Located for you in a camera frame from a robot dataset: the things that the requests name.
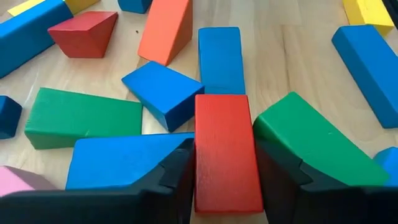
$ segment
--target orange triangular block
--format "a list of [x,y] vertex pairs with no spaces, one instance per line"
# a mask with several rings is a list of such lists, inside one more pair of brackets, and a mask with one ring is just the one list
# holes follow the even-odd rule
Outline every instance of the orange triangular block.
[[117,12],[85,12],[49,28],[49,33],[68,57],[101,58],[117,18]]
[[168,65],[191,40],[192,29],[192,0],[153,0],[138,55]]

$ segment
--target green rectangular block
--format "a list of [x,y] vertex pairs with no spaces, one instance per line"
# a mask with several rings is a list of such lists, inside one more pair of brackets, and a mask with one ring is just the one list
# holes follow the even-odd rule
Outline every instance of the green rectangular block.
[[35,149],[73,147],[81,138],[141,134],[142,105],[41,88],[25,126]]
[[254,135],[280,144],[308,165],[347,185],[383,185],[388,173],[297,93],[289,93],[253,124]]

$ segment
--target wooden floor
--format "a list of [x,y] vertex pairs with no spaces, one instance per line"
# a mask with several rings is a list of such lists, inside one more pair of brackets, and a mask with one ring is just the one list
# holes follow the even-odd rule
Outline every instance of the wooden floor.
[[[6,10],[22,0],[1,0]],[[193,40],[170,68],[199,78],[197,29],[239,26],[242,35],[246,91],[252,119],[290,91],[297,91],[369,156],[396,146],[397,129],[383,129],[331,43],[347,25],[342,0],[195,0]],[[120,11],[117,0],[102,0],[92,10]],[[64,188],[72,149],[36,151],[24,125],[37,91],[46,86],[119,99],[136,100],[121,78],[145,60],[137,55],[146,15],[121,12],[104,59],[69,59],[54,45],[6,78],[0,95],[9,95],[24,111],[14,139],[0,142],[0,165],[43,174]],[[387,41],[398,52],[394,29]],[[193,120],[177,132],[193,131]],[[144,110],[143,134],[165,130]],[[195,217],[193,223],[266,223],[264,214],[243,217]]]

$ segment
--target toy block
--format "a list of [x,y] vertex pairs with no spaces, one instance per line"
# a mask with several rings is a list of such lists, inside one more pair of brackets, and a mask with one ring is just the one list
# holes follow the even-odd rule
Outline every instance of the toy block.
[[147,63],[122,81],[170,132],[193,117],[195,95],[204,93],[200,82],[156,62]]
[[246,95],[197,95],[195,211],[263,212]]
[[398,148],[390,147],[377,153],[373,160],[390,175],[386,186],[398,187]]
[[364,220],[368,206],[362,188],[331,178],[273,142],[256,140],[256,157],[269,224]]
[[22,106],[8,96],[0,96],[0,139],[13,138],[17,131]]
[[9,166],[0,166],[0,197],[26,190],[55,190],[41,175]]
[[179,133],[81,139],[73,151],[66,189],[131,185],[193,137]]
[[194,159],[187,139],[128,187],[10,194],[0,198],[1,223],[189,224]]
[[373,26],[340,27],[332,38],[383,128],[398,128],[398,58]]
[[287,148],[306,164],[346,185],[382,186],[389,177],[295,92],[260,114],[253,129],[256,139]]
[[78,14],[100,0],[64,0],[73,14]]
[[343,4],[350,25],[373,25],[384,37],[394,28],[382,0],[343,0]]
[[47,29],[72,17],[62,0],[51,0],[1,23],[0,78],[53,45]]
[[138,55],[168,65],[192,39],[192,0],[153,0]]
[[141,134],[142,105],[41,88],[25,126],[35,149],[73,147],[81,138]]
[[201,28],[198,38],[200,77],[205,93],[246,94],[239,28]]
[[390,17],[395,24],[396,27],[398,27],[398,1],[397,0],[383,0],[384,6],[386,7],[388,13],[390,14]]
[[70,58],[103,58],[117,19],[117,12],[85,12],[49,28],[49,34]]
[[25,12],[26,10],[38,5],[39,3],[42,3],[44,0],[28,0],[26,2],[23,2],[11,9],[8,10],[8,13],[11,14],[12,16],[18,16],[19,14]]
[[152,0],[118,0],[123,11],[145,14]]

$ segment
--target orange block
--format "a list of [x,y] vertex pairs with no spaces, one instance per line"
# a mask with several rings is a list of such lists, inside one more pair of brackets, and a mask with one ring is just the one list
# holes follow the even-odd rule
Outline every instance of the orange block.
[[117,18],[117,12],[85,12],[49,28],[49,34],[70,58],[102,58]]
[[192,0],[153,0],[138,55],[168,65],[192,39]]
[[197,95],[197,213],[263,212],[246,95]]

